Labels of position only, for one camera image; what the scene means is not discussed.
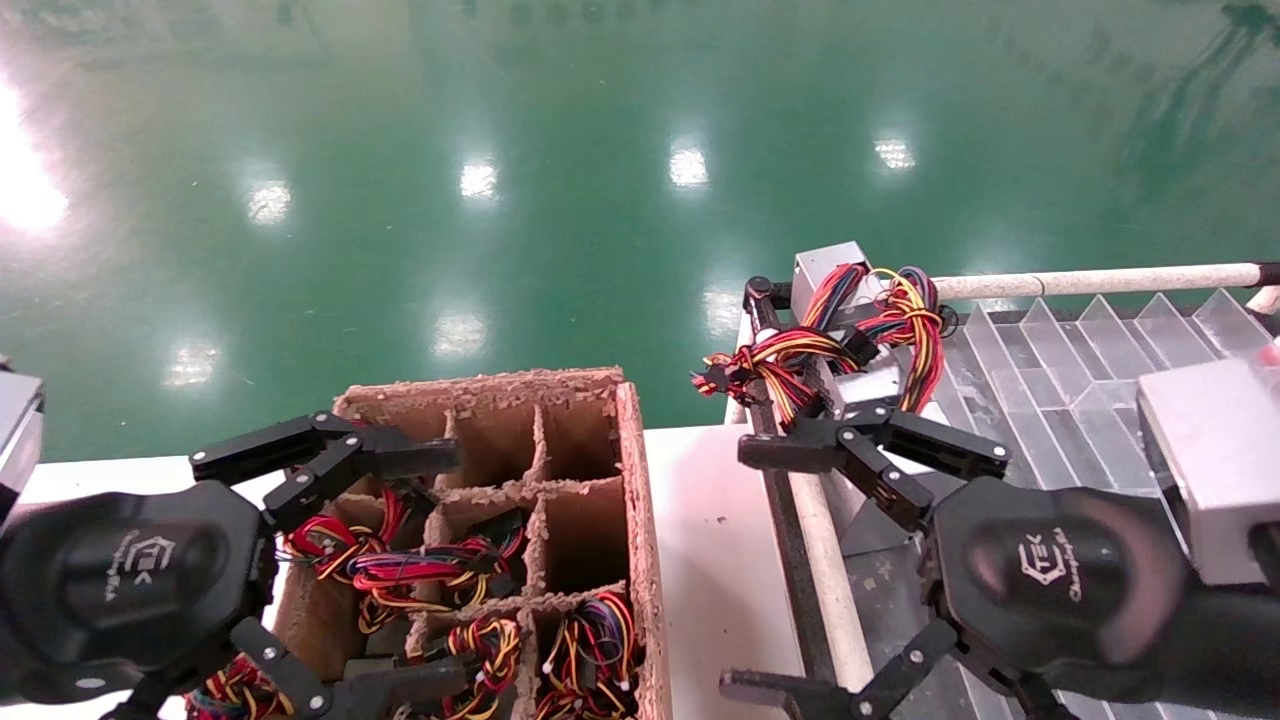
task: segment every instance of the green epoxy floor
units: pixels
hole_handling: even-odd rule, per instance
[[[742,281],[1280,256],[1261,8],[1153,0],[10,0],[0,352],[47,460],[351,383],[621,364],[650,427]]]

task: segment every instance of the black connector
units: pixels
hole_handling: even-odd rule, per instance
[[[826,401],[822,400],[820,395],[813,393],[813,396],[810,396],[809,400],[806,400],[805,404],[796,410],[796,418],[820,418],[826,411]]]
[[[408,506],[410,511],[426,518],[435,510],[435,495],[424,487],[421,478],[401,478],[385,480],[396,497]]]
[[[493,573],[493,569],[498,565],[499,560],[502,560],[502,555],[498,553],[497,548],[490,547],[480,552],[480,555],[476,555],[463,562],[462,566],[472,573],[488,575],[489,573]]]
[[[480,536],[488,538],[493,544],[500,546],[511,536],[516,534],[520,528],[524,528],[527,521],[529,511],[524,507],[515,507],[471,525],[466,534],[472,537]]]
[[[859,368],[865,368],[879,355],[879,346],[856,325],[845,329],[845,340],[841,341],[841,345],[845,346]]]
[[[431,641],[422,646],[422,662],[435,662],[449,656],[449,635]]]
[[[712,392],[730,393],[733,386],[741,386],[751,380],[751,373],[742,368],[735,368],[731,373],[726,365],[708,365],[701,373],[689,373],[695,380],[701,379]]]
[[[494,575],[486,582],[485,589],[488,591],[489,600],[500,600],[503,597],[511,597],[520,592],[520,587],[524,583],[518,580],[512,573],[503,573],[502,575]]]
[[[591,692],[595,689],[595,662],[577,662],[577,687]]]

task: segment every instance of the plastic sorting rack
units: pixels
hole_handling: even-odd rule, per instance
[[[946,341],[946,373],[934,398],[952,425],[1014,448],[1010,483],[1158,496],[1140,450],[1137,378],[1253,356],[1270,341],[1225,291],[1215,292],[1189,316],[1164,295],[1128,319],[1101,296],[1066,320],[1041,300],[1014,323],[996,323],[977,309]],[[845,561],[877,667],[900,652],[925,621],[916,561],[913,544]],[[1228,720],[1222,714],[1167,703],[1116,705],[1061,696],[1082,720]],[[1021,710],[946,660],[895,717],[1018,720]]]
[[[639,720],[669,720],[671,696],[662,592],[644,433],[635,387],[617,368],[530,370],[426,383],[352,387],[333,411],[394,424],[413,439],[457,438],[457,473],[428,479],[435,511],[396,538],[397,550],[460,539],[474,524],[515,507],[529,512],[520,592],[451,612],[411,612],[406,648],[422,647],[481,616],[520,624],[524,648],[511,717],[531,719],[543,656],[563,614],[602,591],[630,596],[640,643]],[[378,527],[383,502],[365,478],[326,509],[344,521]],[[435,584],[415,596],[439,600]],[[358,596],[292,566],[275,632],[324,680],[342,676],[365,653],[356,629]]]

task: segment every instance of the white pole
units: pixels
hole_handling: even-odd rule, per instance
[[[773,409],[773,421],[781,427],[777,404]],[[754,425],[751,432],[756,432]],[[870,682],[876,669],[867,650],[863,624],[858,619],[854,589],[849,585],[845,559],[840,553],[840,538],[836,537],[822,479],[806,473],[787,473],[787,475],[791,480],[787,486],[791,497],[795,498],[796,515],[800,519],[805,553],[809,556],[809,571],[813,574],[813,585],[818,593],[818,611],[827,630],[827,647],[831,650],[831,664],[836,670],[836,683],[846,691],[856,692]]]
[[[997,297],[1043,297],[1048,295],[1102,295],[1110,292],[1157,292],[1251,287],[1263,279],[1257,263],[1124,268],[1066,273],[1015,273],[1007,275],[960,275],[934,278],[941,300]]]

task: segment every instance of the black wire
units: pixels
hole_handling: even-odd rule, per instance
[[[950,305],[938,305],[938,318],[942,319],[942,332],[938,333],[942,340],[946,340],[956,334],[956,328],[960,327],[960,313]]]
[[[404,566],[408,565],[410,557],[413,557],[413,553],[406,552],[404,557],[401,559],[401,566],[396,569],[396,579],[392,580],[393,583],[399,584],[401,579],[404,577]]]
[[[584,659],[586,659],[586,661],[590,662],[591,665],[613,665],[614,662],[618,662],[620,660],[622,660],[622,643],[618,642],[618,641],[616,641],[614,638],[599,637],[599,638],[595,638],[595,643],[594,644],[595,644],[595,647],[600,647],[602,644],[605,644],[605,643],[612,643],[614,647],[617,647],[618,648],[617,655],[614,655],[613,657],[609,657],[609,659],[604,659],[604,660],[595,660],[594,657],[590,657],[590,656],[586,655],[586,648],[585,648],[586,643],[579,643],[579,646],[577,646],[577,653],[581,655]]]

